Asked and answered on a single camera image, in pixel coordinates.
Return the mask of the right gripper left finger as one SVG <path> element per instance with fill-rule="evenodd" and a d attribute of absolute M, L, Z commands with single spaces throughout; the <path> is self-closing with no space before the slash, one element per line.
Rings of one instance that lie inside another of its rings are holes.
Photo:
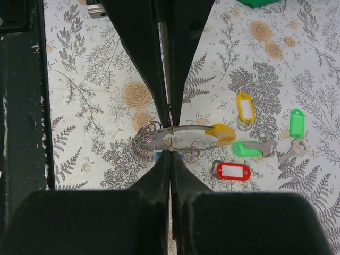
<path fill-rule="evenodd" d="M 3 254 L 166 254 L 171 154 L 125 190 L 39 191 L 2 237 Z"/>

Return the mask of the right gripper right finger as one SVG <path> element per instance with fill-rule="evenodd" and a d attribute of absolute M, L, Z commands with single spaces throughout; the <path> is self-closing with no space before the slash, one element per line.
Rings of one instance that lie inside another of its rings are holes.
<path fill-rule="evenodd" d="M 312 206 L 283 192 L 214 192 L 171 154 L 178 254 L 331 254 Z"/>

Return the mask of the red key tag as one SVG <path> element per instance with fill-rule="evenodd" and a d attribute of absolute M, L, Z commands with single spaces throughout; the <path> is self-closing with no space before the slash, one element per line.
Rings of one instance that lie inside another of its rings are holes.
<path fill-rule="evenodd" d="M 221 180 L 247 181 L 251 177 L 251 170 L 247 165 L 220 160 L 213 162 L 211 173 Z"/>

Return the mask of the yellow key tag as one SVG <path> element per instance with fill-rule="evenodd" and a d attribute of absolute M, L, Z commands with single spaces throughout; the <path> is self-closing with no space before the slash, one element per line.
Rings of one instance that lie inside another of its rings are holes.
<path fill-rule="evenodd" d="M 249 94 L 241 92 L 236 96 L 238 110 L 237 127 L 241 131 L 248 131 L 256 120 L 255 106 L 257 97 L 252 98 Z"/>

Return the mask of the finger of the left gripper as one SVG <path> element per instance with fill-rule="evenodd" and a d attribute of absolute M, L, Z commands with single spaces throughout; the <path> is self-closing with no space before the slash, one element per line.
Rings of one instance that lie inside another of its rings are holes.
<path fill-rule="evenodd" d="M 165 102 L 162 125 L 179 125 L 185 82 L 214 1 L 155 1 L 164 56 Z"/>
<path fill-rule="evenodd" d="M 121 43 L 147 85 L 162 126 L 169 113 L 154 1 L 101 1 Z"/>

